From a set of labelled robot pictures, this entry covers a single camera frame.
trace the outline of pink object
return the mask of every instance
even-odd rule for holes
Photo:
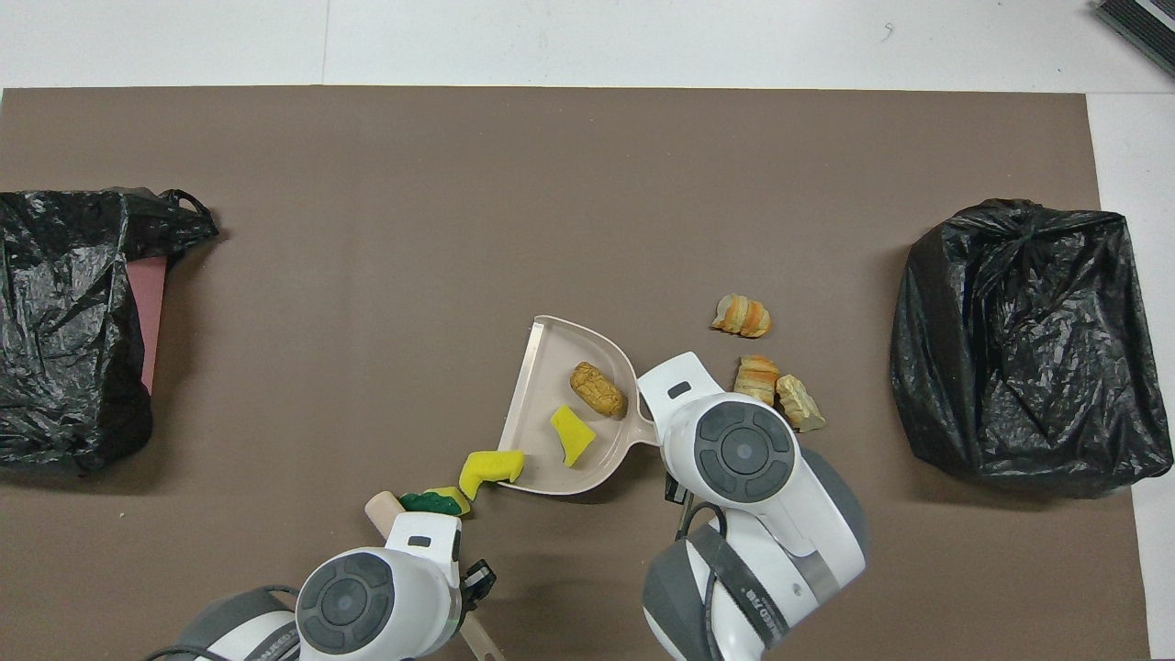
[[[163,311],[163,277],[167,257],[148,257],[127,264],[130,291],[139,308],[139,325],[143,336],[143,386],[150,393],[155,378],[155,348],[159,344],[159,318]]]

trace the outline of wooden handle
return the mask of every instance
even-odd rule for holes
[[[391,492],[380,492],[363,506],[363,512],[367,513],[375,530],[380,531],[380,534],[387,539],[391,533],[392,521],[404,513],[404,506],[400,505],[400,500]],[[477,656],[477,661],[505,661],[506,659],[472,613],[465,614],[465,622],[461,626],[461,638],[465,639],[465,645]]]

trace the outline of trash bag handle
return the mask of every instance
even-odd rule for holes
[[[187,200],[188,202],[192,203],[192,205],[196,207],[196,211],[199,211],[201,215],[212,215],[212,211],[208,210],[208,207],[200,203],[200,200],[197,200],[190,193],[180,190],[179,188],[163,190],[163,196],[167,197],[167,201],[172,202],[173,204],[179,204],[180,200]]]

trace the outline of bread piece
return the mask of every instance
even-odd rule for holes
[[[624,393],[590,363],[580,363],[571,372],[571,390],[600,416],[624,416]]]
[[[812,432],[827,425],[815,400],[795,377],[787,375],[776,382],[776,392],[779,393],[779,409],[797,432]]]
[[[757,398],[763,404],[776,404],[776,380],[779,379],[779,367],[766,357],[739,357],[738,376],[734,377],[734,392]]]
[[[718,313],[711,328],[737,333],[744,338],[761,338],[771,330],[771,313],[759,301],[739,294],[726,294],[718,301]]]

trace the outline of black plastic bag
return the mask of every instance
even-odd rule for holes
[[[0,466],[85,474],[137,451],[152,414],[127,262],[215,236],[208,209],[181,190],[0,193]]]
[[[909,250],[889,377],[914,456],[1096,498],[1171,466],[1126,218],[1026,200],[964,209]]]

